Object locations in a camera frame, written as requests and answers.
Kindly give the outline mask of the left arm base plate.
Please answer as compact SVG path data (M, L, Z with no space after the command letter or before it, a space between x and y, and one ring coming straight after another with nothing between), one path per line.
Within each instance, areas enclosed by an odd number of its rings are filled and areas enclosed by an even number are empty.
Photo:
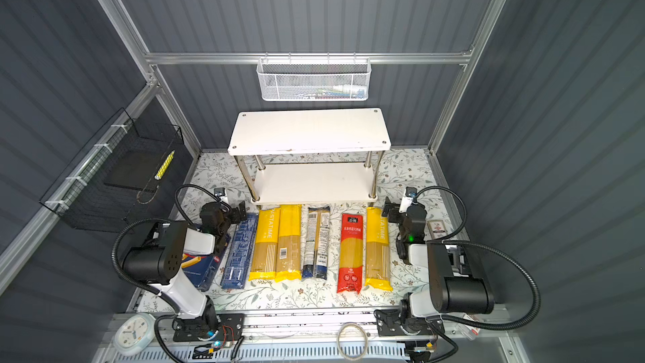
M222 341L233 343L243 334L243 314L219 314L217 317L197 319L174 319L174 342Z

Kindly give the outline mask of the red spaghetti pack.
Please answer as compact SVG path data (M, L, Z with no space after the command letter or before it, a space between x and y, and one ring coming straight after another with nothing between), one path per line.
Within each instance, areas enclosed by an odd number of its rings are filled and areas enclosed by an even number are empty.
M363 245L363 216L344 213L341 220L338 293L360 293L363 287Z

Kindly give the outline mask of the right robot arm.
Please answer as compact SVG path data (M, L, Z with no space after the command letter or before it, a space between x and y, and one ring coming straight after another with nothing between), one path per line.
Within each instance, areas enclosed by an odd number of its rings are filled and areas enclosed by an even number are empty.
M454 197L461 207L461 221L453 231L428 240L425 232L428 210L419 198L431 191ZM442 186L422 189L407 187L400 203L389 199L385 201L382 216L389 223L397 225L399 230L395 242L398 257L405 264L424 267L428 272L428 290L410 292L401 300L395 322L405 331L418 332L421 325L437 330L446 321L477 329L507 331L522 328L539 315L542 295L536 280L525 267L494 247L457 238L465 229L468 209L454 190ZM509 263L525 279L532 302L522 317L501 324L487 324L472 319L474 314L492 313L496 305L480 258L482 251Z

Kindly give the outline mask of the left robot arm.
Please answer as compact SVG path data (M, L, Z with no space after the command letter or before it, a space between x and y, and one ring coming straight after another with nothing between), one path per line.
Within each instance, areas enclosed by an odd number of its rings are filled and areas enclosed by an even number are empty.
M181 206L180 193L195 189L211 198L195 223ZM244 201L232 206L226 190L209 191L183 184L174 193L180 220L145 218L122 229L111 250L117 275L127 283L160 297L173 309L170 315L180 330L193 330L203 339L222 327L210 297L200 291L182 267L183 257L222 258L230 243L228 231L248 218Z

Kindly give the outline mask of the blue white spaghetti pack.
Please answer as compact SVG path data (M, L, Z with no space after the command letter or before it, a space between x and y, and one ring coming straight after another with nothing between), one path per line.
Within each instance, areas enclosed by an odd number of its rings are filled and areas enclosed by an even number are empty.
M329 206L309 208L304 257L303 279L327 279L329 265L329 235L331 210Z

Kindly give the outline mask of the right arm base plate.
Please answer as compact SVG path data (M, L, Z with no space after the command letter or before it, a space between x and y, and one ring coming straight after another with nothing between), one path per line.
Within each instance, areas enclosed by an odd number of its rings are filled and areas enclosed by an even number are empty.
M376 328L381 337L436 336L436 329L444 331L440 320L427 321L425 318L403 317L401 309L376 309Z

